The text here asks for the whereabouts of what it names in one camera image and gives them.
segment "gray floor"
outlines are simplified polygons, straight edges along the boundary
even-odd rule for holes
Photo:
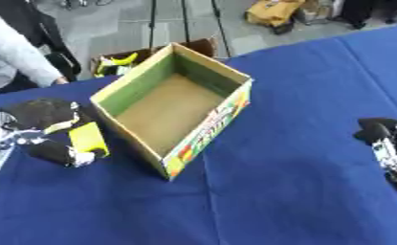
[[[140,49],[147,46],[149,38],[151,0],[115,0],[103,7],[95,6],[95,0],[89,1],[89,7],[77,6],[71,11],[62,9],[58,0],[39,1],[39,8],[56,18],[68,46],[83,64],[84,72],[80,78],[91,76],[88,71],[90,57]],[[265,27],[243,21],[244,11],[253,2],[218,0],[228,40],[236,56],[263,48],[353,32],[346,24],[332,22],[313,26],[297,24],[291,33],[277,36]],[[187,0],[187,3],[192,37],[215,35],[219,39],[218,56],[225,57],[210,0]],[[382,18],[377,16],[368,21],[364,30],[385,26]],[[184,40],[180,0],[159,0],[155,34],[156,45]]]

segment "open cardboard box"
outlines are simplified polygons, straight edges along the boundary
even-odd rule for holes
[[[249,104],[251,88],[249,76],[172,43],[91,102],[172,179]]]

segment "blue tablecloth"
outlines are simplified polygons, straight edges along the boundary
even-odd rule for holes
[[[0,245],[393,244],[397,192],[360,117],[397,119],[397,28],[228,62],[256,82],[248,107],[174,182],[106,132],[112,156],[65,169],[15,150],[0,172]],[[0,96],[89,103],[112,78]]]

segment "yellow sponge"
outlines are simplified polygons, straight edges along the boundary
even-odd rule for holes
[[[89,122],[77,127],[69,132],[73,148],[77,152],[90,152],[95,149],[102,149],[107,157],[110,152],[99,132],[99,127],[95,122]]]

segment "metal stand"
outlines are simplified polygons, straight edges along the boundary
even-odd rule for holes
[[[213,9],[213,14],[217,20],[217,25],[219,27],[219,31],[222,34],[222,40],[226,48],[227,56],[231,56],[231,50],[230,46],[228,44],[228,39],[225,34],[225,29],[222,24],[222,14],[217,6],[216,0],[210,0],[211,1],[211,6]],[[182,13],[183,13],[183,22],[184,22],[184,28],[185,28],[185,40],[187,42],[187,45],[190,43],[190,32],[189,32],[189,23],[188,23],[188,17],[187,17],[187,3],[186,0],[182,0]],[[153,49],[153,38],[154,38],[154,31],[155,31],[155,22],[156,22],[156,14],[157,14],[157,0],[152,0],[152,7],[150,11],[150,23],[149,23],[149,28],[150,28],[150,39],[149,39],[149,50]]]

